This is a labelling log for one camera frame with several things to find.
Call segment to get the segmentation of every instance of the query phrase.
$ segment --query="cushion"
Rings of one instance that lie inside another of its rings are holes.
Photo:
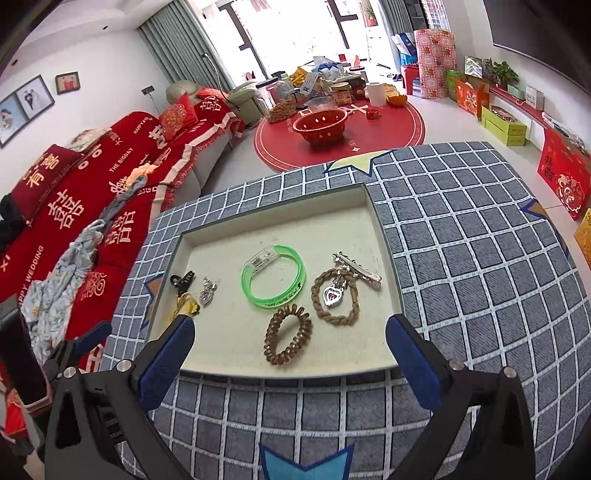
[[[188,94],[184,94],[178,102],[169,106],[160,115],[160,124],[164,128],[164,138],[171,141],[184,127],[197,121],[197,115]]]
[[[212,95],[219,98],[220,100],[225,100],[223,93],[215,88],[203,87],[195,94],[195,96],[199,98],[207,98]]]
[[[24,174],[11,193],[24,220],[32,221],[53,187],[83,157],[82,153],[52,145]]]
[[[108,130],[100,128],[92,128],[89,130],[83,130],[76,135],[70,143],[66,145],[66,148],[74,150],[75,152],[88,153],[92,147],[100,140],[100,138],[107,133]]]

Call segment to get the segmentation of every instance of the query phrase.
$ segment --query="green box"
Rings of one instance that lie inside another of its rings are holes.
[[[492,113],[488,108],[482,107],[482,126],[507,147],[523,147],[525,145],[527,125],[520,121],[508,122]]]
[[[447,90],[449,91],[449,97],[454,102],[457,102],[456,82],[453,81],[454,78],[461,80],[462,79],[462,72],[460,72],[459,70],[447,70],[446,71],[446,83],[447,83]]]

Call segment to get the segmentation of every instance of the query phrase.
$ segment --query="red rug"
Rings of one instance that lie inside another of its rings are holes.
[[[368,104],[358,100],[358,108]],[[299,133],[293,131],[293,123],[309,110],[276,124],[263,119],[256,129],[255,150],[258,156],[274,170],[287,171],[327,163],[379,150],[420,145],[425,139],[425,123],[418,110],[410,103],[404,108],[390,105],[379,108],[380,118],[367,120],[365,108],[355,111],[345,126],[345,140],[324,148],[312,148]]]

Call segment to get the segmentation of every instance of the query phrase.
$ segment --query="curtain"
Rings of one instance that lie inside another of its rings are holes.
[[[408,11],[404,6],[404,0],[379,0],[378,11],[383,20],[384,29],[388,36],[388,44],[394,58],[396,72],[402,72],[400,52],[394,44],[392,37],[399,33],[412,33],[413,25],[410,22]]]
[[[379,3],[392,29],[392,35],[410,33],[414,30],[404,0],[379,0]]]
[[[192,80],[219,88],[219,75],[222,90],[230,92],[234,87],[205,29],[184,0],[173,0],[140,25],[138,31],[170,83]],[[203,58],[205,54],[211,62]]]

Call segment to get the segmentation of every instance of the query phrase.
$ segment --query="blue gripper pad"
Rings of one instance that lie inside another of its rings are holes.
[[[84,356],[89,353],[101,340],[107,338],[111,334],[111,324],[109,322],[100,322],[86,335],[78,338],[74,344],[74,354],[76,356]]]
[[[386,343],[413,389],[419,405],[436,411],[443,401],[441,381],[398,316],[391,316],[386,323]]]
[[[168,329],[174,326],[179,317],[181,317],[181,320],[178,327],[158,352],[152,354],[153,360],[139,378],[138,402],[143,411],[155,410],[160,406],[195,341],[195,324],[191,317],[186,315],[177,316]],[[168,329],[160,339],[167,335]],[[148,343],[145,349],[151,343],[156,344],[157,342],[158,340]]]

